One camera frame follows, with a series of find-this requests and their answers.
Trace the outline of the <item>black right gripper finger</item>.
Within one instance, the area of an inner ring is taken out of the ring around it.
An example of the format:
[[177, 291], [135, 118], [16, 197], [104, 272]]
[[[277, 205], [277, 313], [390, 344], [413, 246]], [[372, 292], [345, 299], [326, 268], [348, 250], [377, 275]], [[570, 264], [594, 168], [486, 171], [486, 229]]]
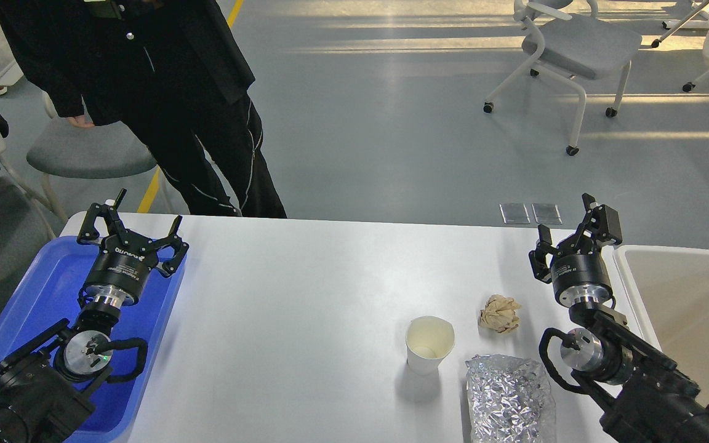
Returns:
[[621, 245], [623, 234], [618, 211], [599, 204], [591, 194], [583, 193], [585, 216], [574, 233], [574, 252], [599, 254], [607, 245]]
[[551, 284], [551, 269], [548, 264], [548, 256], [555, 258], [559, 255], [559, 249], [552, 244], [551, 230], [544, 224], [538, 227], [539, 239], [535, 243], [535, 249], [530, 250], [529, 260], [534, 277], [544, 284]]

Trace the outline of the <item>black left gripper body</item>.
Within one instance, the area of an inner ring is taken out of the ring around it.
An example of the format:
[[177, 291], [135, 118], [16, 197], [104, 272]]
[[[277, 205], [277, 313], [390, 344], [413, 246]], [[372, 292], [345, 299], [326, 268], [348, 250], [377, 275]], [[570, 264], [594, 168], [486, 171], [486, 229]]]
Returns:
[[158, 251], [168, 247], [135, 231], [102, 239], [100, 252], [79, 290], [79, 306], [113, 299], [113, 306], [140, 302], [151, 270], [158, 266]]

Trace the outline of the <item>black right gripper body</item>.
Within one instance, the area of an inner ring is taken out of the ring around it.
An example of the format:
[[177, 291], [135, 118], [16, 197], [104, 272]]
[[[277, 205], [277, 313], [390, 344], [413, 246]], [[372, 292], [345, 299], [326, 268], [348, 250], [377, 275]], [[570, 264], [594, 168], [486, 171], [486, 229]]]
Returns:
[[550, 261], [551, 285], [555, 300], [569, 308], [575, 303], [607, 303], [613, 290], [598, 247], [588, 236], [572, 234], [558, 246]]

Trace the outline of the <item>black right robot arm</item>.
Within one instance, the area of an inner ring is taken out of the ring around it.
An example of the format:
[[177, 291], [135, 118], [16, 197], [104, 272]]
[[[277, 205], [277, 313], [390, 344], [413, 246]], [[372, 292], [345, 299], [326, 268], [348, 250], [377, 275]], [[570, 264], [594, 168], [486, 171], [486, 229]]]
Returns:
[[623, 241], [619, 214], [582, 194], [585, 214], [574, 233], [554, 244], [546, 225], [529, 252], [535, 279], [551, 284], [555, 301], [575, 328], [548, 328], [539, 355], [548, 375], [566, 391], [589, 396], [603, 414], [603, 431], [618, 442], [709, 442], [709, 404], [677, 362], [628, 328], [601, 258], [605, 245]]

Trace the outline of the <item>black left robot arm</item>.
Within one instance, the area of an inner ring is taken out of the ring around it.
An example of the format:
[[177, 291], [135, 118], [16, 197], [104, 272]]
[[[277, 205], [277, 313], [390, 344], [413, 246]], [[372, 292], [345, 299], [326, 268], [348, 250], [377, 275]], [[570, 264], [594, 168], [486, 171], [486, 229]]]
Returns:
[[91, 204], [50, 241], [0, 317], [0, 442], [106, 442], [131, 423], [174, 306], [181, 216], [152, 238]]

